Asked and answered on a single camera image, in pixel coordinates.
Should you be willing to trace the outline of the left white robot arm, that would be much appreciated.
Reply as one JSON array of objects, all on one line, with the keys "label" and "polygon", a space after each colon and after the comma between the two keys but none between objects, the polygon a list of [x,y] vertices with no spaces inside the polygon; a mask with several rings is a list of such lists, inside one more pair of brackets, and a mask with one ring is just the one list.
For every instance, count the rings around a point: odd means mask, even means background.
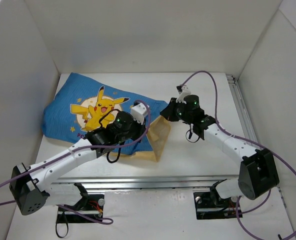
[{"label": "left white robot arm", "polygon": [[60,154],[31,166],[16,165],[9,189],[21,214],[31,215],[50,205],[67,206],[75,211],[84,209],[89,201],[86,189],[80,183],[56,181],[80,165],[120,149],[127,140],[139,142],[150,120],[147,112],[120,111],[113,123],[88,132]]}]

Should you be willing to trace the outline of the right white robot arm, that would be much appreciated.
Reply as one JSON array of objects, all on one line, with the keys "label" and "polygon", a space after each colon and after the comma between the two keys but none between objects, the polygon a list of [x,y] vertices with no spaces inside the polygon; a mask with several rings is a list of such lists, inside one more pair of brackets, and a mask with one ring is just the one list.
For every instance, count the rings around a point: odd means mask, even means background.
[{"label": "right white robot arm", "polygon": [[272,152],[224,133],[215,118],[200,108],[197,95],[185,96],[183,102],[171,98],[160,115],[170,122],[183,121],[191,132],[212,143],[238,165],[237,178],[217,182],[210,188],[209,200],[213,205],[221,206],[228,198],[237,196],[255,200],[280,183]]}]

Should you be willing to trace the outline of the blue yellow cartoon pillowcase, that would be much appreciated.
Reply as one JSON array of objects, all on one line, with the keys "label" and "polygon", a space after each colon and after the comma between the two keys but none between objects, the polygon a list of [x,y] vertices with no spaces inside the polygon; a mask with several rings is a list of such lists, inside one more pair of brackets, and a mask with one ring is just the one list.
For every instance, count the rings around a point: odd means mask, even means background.
[{"label": "blue yellow cartoon pillowcase", "polygon": [[41,129],[47,138],[74,144],[87,132],[113,123],[118,111],[130,112],[136,100],[150,107],[150,127],[140,143],[122,148],[121,155],[159,162],[171,130],[160,115],[168,104],[79,73],[70,73],[54,100],[44,109]]}]

